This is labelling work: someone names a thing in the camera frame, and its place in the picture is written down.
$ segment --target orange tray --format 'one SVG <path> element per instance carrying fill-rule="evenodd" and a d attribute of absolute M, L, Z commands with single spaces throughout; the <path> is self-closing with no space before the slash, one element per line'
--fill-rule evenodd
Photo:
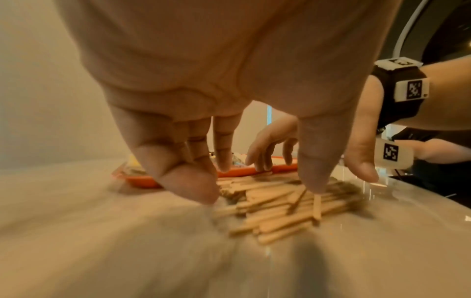
<path fill-rule="evenodd" d="M 128 184 L 130 184 L 133 187 L 141 188 L 141 189 L 159 189 L 162 188 L 162 186 L 157 183 L 151 176 L 133 176 L 133 175 L 128 175 L 124 173 L 125 163 L 120 165 L 116 170 L 113 171 L 112 175 L 116 179 L 121 179 L 125 180 Z M 297 171 L 298 170 L 298 164 L 293 163 L 292 165 L 274 165 L 271 169 L 271 172 L 273 173 L 281 173 L 281 172 L 290 172 L 290 171 Z M 260 172 L 257 172 L 254 167 L 235 167 L 231 169 L 229 172 L 223 173 L 223 172 L 218 172 L 217 176 L 219 178 L 224 178 L 224 177 L 243 177 L 243 176 L 250 176 L 250 175 L 256 175 L 260 174 Z"/>

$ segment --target tabletop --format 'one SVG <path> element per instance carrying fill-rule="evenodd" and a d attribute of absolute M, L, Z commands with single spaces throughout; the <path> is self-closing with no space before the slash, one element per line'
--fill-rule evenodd
<path fill-rule="evenodd" d="M 210 207 L 113 180 L 120 162 L 0 171 L 0 297 L 471 295 L 471 210 L 434 193 L 338 166 L 367 208 L 260 246 L 228 238 Z"/>

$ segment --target human hand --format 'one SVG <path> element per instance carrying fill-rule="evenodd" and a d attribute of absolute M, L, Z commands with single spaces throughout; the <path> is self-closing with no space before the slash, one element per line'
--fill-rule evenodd
<path fill-rule="evenodd" d="M 381 82 L 369 76 L 355 112 L 352 132 L 344 153 L 345 165 L 350 171 L 367 182 L 376 182 L 378 174 L 374 168 L 374 146 L 379 113 L 384 90 Z M 246 164 L 255 164 L 257 171 L 270 170 L 271 155 L 277 144 L 283 143 L 283 158 L 292 163 L 292 152 L 297 140 L 297 118 L 287 115 L 274 121 L 258 134 L 247 152 Z"/>
<path fill-rule="evenodd" d="M 166 189 L 218 197 L 252 100 L 298 117 L 299 175 L 322 192 L 398 0 L 56 0 L 137 159 Z"/>

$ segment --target pile of wooden sticks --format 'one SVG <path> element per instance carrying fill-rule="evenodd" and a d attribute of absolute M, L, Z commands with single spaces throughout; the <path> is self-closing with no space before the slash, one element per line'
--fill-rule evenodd
<path fill-rule="evenodd" d="M 217 183 L 229 205 L 215 209 L 214 217 L 245 217 L 229 235 L 252 232 L 260 244 L 305 230 L 323 215 L 358 208 L 364 202 L 359 187 L 334 178 L 325 194 L 314 194 L 301 184 L 297 172 L 222 178 Z"/>

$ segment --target black wristband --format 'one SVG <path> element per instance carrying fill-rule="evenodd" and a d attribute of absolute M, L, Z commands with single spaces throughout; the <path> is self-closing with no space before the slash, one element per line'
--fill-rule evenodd
<path fill-rule="evenodd" d="M 414 100 L 397 102 L 394 99 L 394 89 L 398 81 L 418 80 L 417 82 L 420 82 L 420 79 L 427 78 L 418 67 L 385 70 L 375 65 L 371 74 L 379 79 L 384 89 L 383 106 L 381 107 L 381 113 L 379 115 L 378 128 L 383 128 L 400 119 L 417 115 L 423 99 L 408 97 L 408 99 Z"/>

